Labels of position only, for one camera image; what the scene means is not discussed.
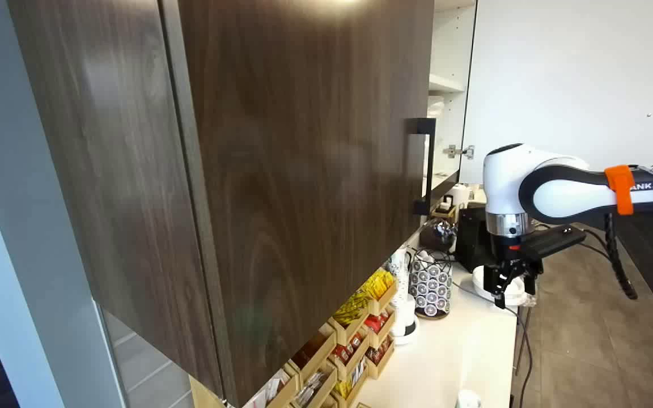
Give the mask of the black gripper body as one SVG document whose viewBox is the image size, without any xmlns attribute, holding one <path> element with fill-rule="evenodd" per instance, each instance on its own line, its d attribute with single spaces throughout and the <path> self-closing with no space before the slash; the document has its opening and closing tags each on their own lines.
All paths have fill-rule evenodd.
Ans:
<svg viewBox="0 0 653 408">
<path fill-rule="evenodd" d="M 518 238 L 494 238 L 491 258 L 484 269 L 497 280 L 511 280 L 514 275 L 536 275 L 541 261 L 562 249 L 569 249 L 585 239 L 585 234 L 575 227 L 548 227 L 535 228 Z"/>
</svg>

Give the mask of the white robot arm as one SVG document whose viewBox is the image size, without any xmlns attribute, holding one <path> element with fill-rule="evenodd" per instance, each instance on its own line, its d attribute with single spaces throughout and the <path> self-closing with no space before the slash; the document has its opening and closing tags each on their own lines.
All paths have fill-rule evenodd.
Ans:
<svg viewBox="0 0 653 408">
<path fill-rule="evenodd" d="M 535 299 L 541 258 L 582 239 L 562 234 L 556 244 L 529 246 L 527 224 L 569 224 L 605 220 L 605 252 L 618 288 L 627 299 L 636 291 L 616 253 L 613 220 L 653 210 L 653 166 L 618 162 L 591 170 L 575 156 L 562 156 L 509 143 L 482 159 L 484 228 L 491 238 L 491 261 L 484 265 L 484 291 L 499 307 Z"/>
</svg>

